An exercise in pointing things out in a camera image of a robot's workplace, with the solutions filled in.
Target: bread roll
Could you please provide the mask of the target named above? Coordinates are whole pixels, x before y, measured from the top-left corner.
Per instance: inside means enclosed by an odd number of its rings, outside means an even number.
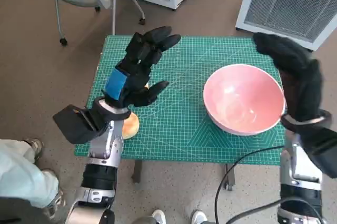
[[[131,113],[130,117],[124,120],[124,125],[122,128],[123,139],[129,139],[135,136],[139,130],[139,119],[136,114]]]

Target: bowl rim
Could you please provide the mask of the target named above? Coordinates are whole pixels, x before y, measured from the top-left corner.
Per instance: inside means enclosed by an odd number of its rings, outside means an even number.
[[[226,128],[226,129],[230,129],[231,131],[235,131],[233,129],[231,129],[231,127],[227,124],[223,124],[221,122],[219,122],[219,120],[216,119],[216,117],[214,115],[211,114],[210,112],[210,109],[207,107],[207,104],[206,104],[206,101],[205,101],[205,87],[207,85],[207,82],[210,80],[210,78],[219,70],[222,70],[224,68],[227,68],[227,67],[233,67],[233,66],[248,66],[248,67],[252,67],[252,68],[255,68],[263,73],[265,73],[270,79],[272,79],[276,85],[278,86],[279,90],[281,91],[282,95],[283,95],[283,108],[282,108],[282,111],[281,111],[281,115],[280,117],[268,128],[266,129],[263,129],[263,130],[259,130],[259,131],[238,131],[238,133],[248,133],[248,134],[251,134],[251,135],[255,135],[255,134],[259,134],[259,133],[263,133],[265,131],[268,131],[269,129],[272,129],[274,126],[276,126],[280,119],[281,119],[281,116],[282,114],[284,114],[284,111],[285,111],[285,104],[286,104],[286,101],[285,101],[285,97],[284,97],[284,91],[283,91],[283,88],[279,85],[279,83],[268,73],[268,72],[265,72],[263,69],[259,68],[259,67],[256,67],[256,66],[253,66],[253,65],[249,65],[249,64],[244,64],[244,63],[236,63],[236,64],[230,64],[230,65],[226,65],[226,66],[223,66],[219,69],[217,69],[216,71],[214,71],[210,76],[209,78],[207,79],[207,81],[205,82],[204,84],[204,90],[203,90],[203,100],[204,100],[204,105],[206,107],[206,111],[207,111],[207,114],[211,117],[211,119],[215,120],[218,124],[222,125],[222,127]]]

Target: vent grille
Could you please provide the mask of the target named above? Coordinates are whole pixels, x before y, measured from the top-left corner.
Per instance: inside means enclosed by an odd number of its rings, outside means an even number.
[[[337,0],[252,0],[245,23],[314,42],[337,14]]]

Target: green cutting mat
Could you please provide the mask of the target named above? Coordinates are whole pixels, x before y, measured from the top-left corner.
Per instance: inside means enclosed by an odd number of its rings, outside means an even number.
[[[108,36],[97,68],[88,106],[97,96],[112,68],[125,55],[129,36]],[[154,65],[150,85],[168,80],[169,86],[148,107],[131,110],[140,118],[138,134],[125,141],[124,158],[230,163],[245,153],[284,143],[284,128],[238,137],[220,130],[206,113],[203,87],[217,69],[235,63],[255,65],[281,83],[272,60],[255,51],[250,38],[183,37]],[[87,156],[88,144],[77,145],[75,155]],[[256,154],[243,161],[251,164],[279,164],[280,151]]]

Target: sneaker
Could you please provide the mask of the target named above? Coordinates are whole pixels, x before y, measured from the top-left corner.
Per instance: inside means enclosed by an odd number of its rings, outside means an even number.
[[[206,214],[204,214],[202,211],[196,211],[192,216],[191,224],[201,224],[204,221],[208,221]]]
[[[42,170],[42,172],[48,172],[56,177],[55,172],[52,170],[45,169],[45,170]],[[65,205],[66,205],[66,202],[63,196],[63,191],[60,187],[58,187],[57,195],[52,200],[52,202],[43,209],[43,213],[49,218],[49,220],[52,220],[55,218],[55,214],[58,211],[58,209],[61,207],[64,207]]]
[[[166,224],[165,214],[162,210],[155,210],[151,215],[159,224]]]
[[[29,146],[31,146],[31,148],[34,151],[35,161],[37,161],[42,154],[42,149],[43,149],[42,141],[36,138],[32,138],[32,139],[27,138],[27,139],[24,139],[23,141],[28,143]]]

